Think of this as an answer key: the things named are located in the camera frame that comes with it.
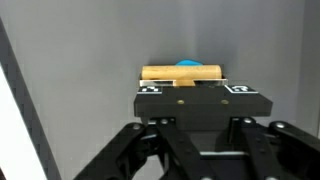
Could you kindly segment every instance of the black metal bracket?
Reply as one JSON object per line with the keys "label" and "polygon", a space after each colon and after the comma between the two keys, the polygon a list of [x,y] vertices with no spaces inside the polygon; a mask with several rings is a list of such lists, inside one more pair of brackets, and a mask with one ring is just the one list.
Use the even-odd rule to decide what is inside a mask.
{"label": "black metal bracket", "polygon": [[230,87],[157,87],[161,93],[137,94],[134,115],[145,125],[152,118],[174,117],[179,130],[217,131],[228,127],[230,117],[271,114],[273,103],[262,94],[232,93]]}
{"label": "black metal bracket", "polygon": [[76,180],[130,180],[157,155],[160,180],[319,180],[320,140],[286,122],[233,118],[226,152],[204,155],[170,118],[126,125]]}

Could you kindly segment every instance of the gray wall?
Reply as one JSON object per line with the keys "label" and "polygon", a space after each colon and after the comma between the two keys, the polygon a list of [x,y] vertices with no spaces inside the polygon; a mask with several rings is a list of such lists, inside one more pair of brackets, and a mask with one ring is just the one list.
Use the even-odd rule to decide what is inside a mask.
{"label": "gray wall", "polygon": [[302,0],[0,0],[0,15],[63,179],[138,121],[145,64],[223,64],[274,101],[262,123],[301,120]]}
{"label": "gray wall", "polygon": [[320,1],[305,4],[297,125],[316,134],[320,122]]}

